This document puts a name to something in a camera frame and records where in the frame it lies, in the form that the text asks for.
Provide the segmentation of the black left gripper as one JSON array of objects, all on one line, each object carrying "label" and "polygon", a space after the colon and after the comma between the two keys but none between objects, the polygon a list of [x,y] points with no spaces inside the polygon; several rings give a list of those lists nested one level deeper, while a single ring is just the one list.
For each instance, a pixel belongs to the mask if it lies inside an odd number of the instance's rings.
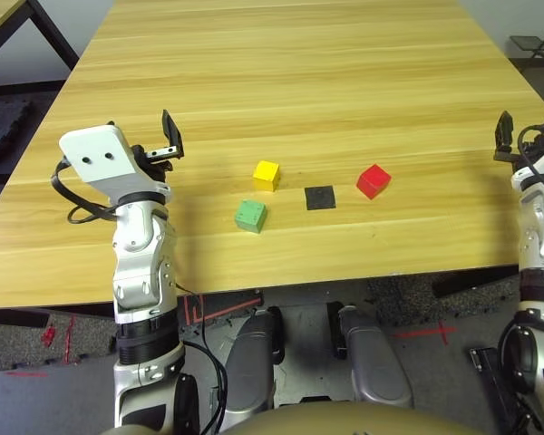
[{"label": "black left gripper", "polygon": [[[170,161],[184,157],[180,131],[167,110],[162,111],[161,122],[164,136],[168,140],[168,147],[146,151],[141,145],[131,146],[137,166],[151,179],[165,179],[166,173],[173,171]],[[108,121],[106,125],[115,126],[115,122]]]}]

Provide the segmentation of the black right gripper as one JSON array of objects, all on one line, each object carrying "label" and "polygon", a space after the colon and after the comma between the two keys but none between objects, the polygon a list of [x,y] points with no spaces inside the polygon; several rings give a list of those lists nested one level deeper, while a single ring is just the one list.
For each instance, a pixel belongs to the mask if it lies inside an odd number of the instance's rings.
[{"label": "black right gripper", "polygon": [[538,129],[530,128],[529,130],[537,131],[539,134],[532,141],[522,140],[521,150],[515,154],[512,150],[513,119],[507,111],[503,111],[494,131],[493,159],[510,163],[513,171],[528,167],[527,161],[521,155],[525,155],[530,163],[536,163],[544,156],[544,123],[539,125]]}]

